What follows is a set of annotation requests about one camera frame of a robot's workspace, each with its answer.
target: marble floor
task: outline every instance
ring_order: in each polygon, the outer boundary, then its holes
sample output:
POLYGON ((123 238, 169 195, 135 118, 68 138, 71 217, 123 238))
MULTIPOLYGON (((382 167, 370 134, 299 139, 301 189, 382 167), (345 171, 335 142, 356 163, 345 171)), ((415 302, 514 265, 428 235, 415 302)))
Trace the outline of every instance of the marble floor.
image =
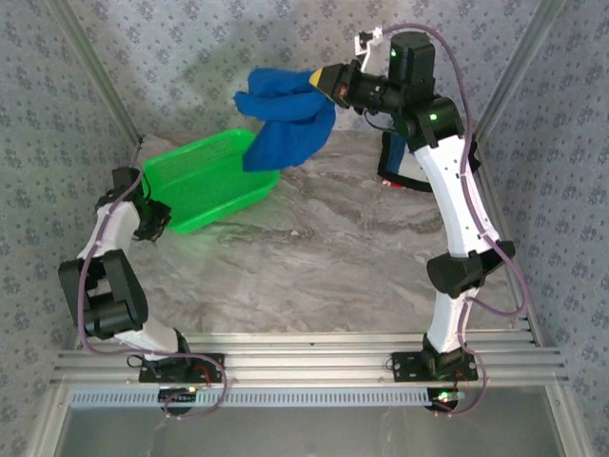
MULTIPOLYGON (((139 160, 204 135, 146 137, 139 160)), ((377 133, 336 132, 282 173, 262 203, 189 235, 134 243, 150 310, 183 331, 424 332, 434 301, 425 262, 445 252, 431 194, 381 186, 377 133)), ((512 309, 505 272, 480 297, 512 309)), ((507 328, 479 309, 470 328, 507 328)))

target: green plastic basket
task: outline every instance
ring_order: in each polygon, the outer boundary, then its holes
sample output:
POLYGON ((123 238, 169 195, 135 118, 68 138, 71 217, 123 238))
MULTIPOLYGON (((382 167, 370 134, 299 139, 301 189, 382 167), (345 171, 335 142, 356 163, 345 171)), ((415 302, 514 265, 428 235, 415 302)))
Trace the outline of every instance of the green plastic basket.
POLYGON ((268 195, 279 171, 243 171, 254 138, 231 129, 144 162, 151 198, 171 207, 168 229, 190 233, 268 195))

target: blue cloth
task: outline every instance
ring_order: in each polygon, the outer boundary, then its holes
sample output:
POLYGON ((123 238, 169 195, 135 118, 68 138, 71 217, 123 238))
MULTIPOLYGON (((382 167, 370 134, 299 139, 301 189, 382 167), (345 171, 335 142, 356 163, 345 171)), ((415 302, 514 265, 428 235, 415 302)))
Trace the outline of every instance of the blue cloth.
POLYGON ((334 103, 311 86, 312 71, 255 69, 249 93, 237 92, 237 109, 265 125, 244 155, 245 171, 297 167, 327 141, 336 112, 334 103))

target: purple cable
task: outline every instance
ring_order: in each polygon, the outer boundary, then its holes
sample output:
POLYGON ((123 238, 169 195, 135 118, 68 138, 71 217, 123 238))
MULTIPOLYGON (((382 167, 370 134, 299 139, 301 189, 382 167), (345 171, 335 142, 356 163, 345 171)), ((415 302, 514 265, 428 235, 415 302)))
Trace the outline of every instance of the purple cable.
MULTIPOLYGON (((466 301, 475 303, 476 305, 480 306, 481 308, 483 308, 493 314, 496 314, 498 316, 514 318, 514 317, 518 316, 519 314, 525 312, 528 309, 529 303, 531 302, 531 292, 529 290, 528 285, 526 284, 526 280, 524 279, 522 272, 520 271, 520 269, 518 268, 516 263, 512 259, 510 259, 509 256, 505 252, 503 252, 503 249, 501 249, 497 245, 497 243, 495 243, 495 240, 491 239, 486 234, 486 229, 484 228, 484 224, 482 223, 480 216, 476 212, 476 207, 474 206, 474 202, 473 202, 470 190, 469 190, 469 186, 467 184, 467 179, 465 177, 465 173, 467 171, 469 149, 471 147, 472 139, 473 139, 473 135, 474 135, 474 120, 472 118, 471 111, 469 108, 469 99, 467 97, 465 83, 463 82, 463 74, 462 74, 461 68, 459 67, 459 63, 457 62, 457 57, 455 56, 455 53, 450 48, 450 46, 448 45, 446 40, 444 40, 444 38, 440 35, 440 33, 424 24, 412 24, 412 23, 397 24, 395 26, 384 28, 383 35, 387 35, 389 33, 392 33, 394 31, 398 31, 398 30, 402 30, 402 29, 417 29, 417 30, 426 31, 430 35, 433 35, 438 41, 440 41, 440 43, 446 50, 446 53, 448 54, 448 58, 450 59, 450 62, 453 66, 453 70, 455 71, 455 76, 457 77, 457 85, 459 86, 459 94, 461 96, 461 100, 463 103, 463 109, 465 110, 465 122, 466 122, 465 145, 463 146, 463 154, 462 154, 461 169, 460 169, 461 185, 462 185, 462 189, 463 189, 463 196, 465 197, 465 204, 467 205, 467 208, 469 209, 469 213, 472 216, 472 219, 474 220, 474 224, 476 225, 476 229, 482 236, 482 239, 488 244, 488 246, 490 246, 500 256, 502 261, 512 270, 512 272, 518 279, 518 282, 519 282, 519 284, 521 286, 521 290, 522 290, 522 304, 518 308, 516 308, 516 310, 514 310, 514 311, 501 311, 500 309, 496 309, 496 308, 493 308, 493 307, 485 304, 485 302, 483 302, 475 297, 467 297, 466 301)), ((472 409, 474 409, 477 405, 479 405, 482 398, 484 397, 484 394, 486 393, 486 386, 488 383, 488 380, 486 378, 486 365, 482 361, 482 358, 480 357, 480 355, 475 350, 470 349, 467 346, 467 344, 465 343, 465 338, 463 336, 465 334, 465 328, 464 328, 465 316, 467 315, 468 310, 469 310, 469 306, 467 304, 463 305, 462 312, 459 316, 459 322, 458 322, 458 327, 457 327, 457 338, 459 340, 459 344, 461 345, 462 349, 465 352, 467 352, 468 354, 473 355, 480 365, 480 368, 482 371, 481 394, 478 396, 476 401, 473 404, 471 404, 469 407, 467 407, 466 409, 463 409, 458 412, 451 412, 450 414, 453 416, 465 414, 465 413, 471 411, 472 409)))
POLYGON ((139 184, 142 182, 142 179, 144 178, 144 172, 142 171, 141 168, 139 168, 140 174, 138 175, 138 177, 136 178, 135 182, 127 189, 125 190, 125 192, 123 192, 113 203, 112 205, 110 205, 110 208, 108 209, 108 212, 104 215, 104 219, 102 219, 102 223, 99 227, 99 230, 97 230, 97 236, 95 237, 95 243, 93 244, 92 248, 90 249, 90 251, 87 253, 87 256, 85 257, 85 262, 83 263, 83 269, 80 273, 80 277, 79 277, 79 281, 78 281, 78 336, 80 337, 80 341, 83 345, 83 348, 85 348, 86 350, 88 350, 89 352, 93 353, 93 354, 97 354, 97 355, 105 355, 105 356, 114 356, 114 355, 140 355, 140 356, 145 356, 145 355, 161 355, 164 357, 175 357, 175 358, 182 358, 182 359, 199 359, 202 360, 204 362, 208 362, 210 364, 212 364, 222 375, 222 384, 223 384, 223 388, 222 388, 222 393, 220 394, 220 397, 218 398, 218 401, 212 406, 209 407, 208 409, 202 411, 202 412, 198 412, 195 414, 189 414, 186 416, 176 416, 173 415, 171 413, 169 413, 168 411, 168 404, 175 398, 175 396, 169 396, 164 404, 163 410, 166 414, 167 417, 175 417, 177 419, 182 419, 182 418, 192 418, 192 417, 201 417, 201 416, 206 416, 210 413, 212 413, 213 411, 217 410, 221 404, 224 402, 225 398, 226 398, 226 394, 228 392, 228 379, 226 378, 226 371, 224 369, 224 367, 222 365, 220 365, 218 362, 216 362, 215 360, 213 360, 210 357, 207 357, 205 355, 202 354, 182 354, 182 353, 171 353, 171 352, 157 352, 154 350, 146 350, 146 349, 140 349, 140 350, 134 350, 134 349, 121 349, 121 350, 114 350, 112 352, 104 352, 102 350, 98 350, 96 348, 93 348, 89 343, 88 343, 88 339, 87 339, 87 331, 85 330, 85 289, 86 289, 86 281, 87 281, 87 273, 88 273, 88 268, 90 266, 91 260, 93 259, 93 255, 95 255, 95 251, 97 250, 97 248, 99 247, 99 244, 102 240, 102 237, 104 236, 104 232, 106 231, 106 226, 108 225, 109 219, 110 219, 110 215, 114 212, 114 210, 116 209, 116 207, 118 207, 118 205, 123 202, 123 200, 125 200, 125 198, 132 193, 138 186, 139 184))

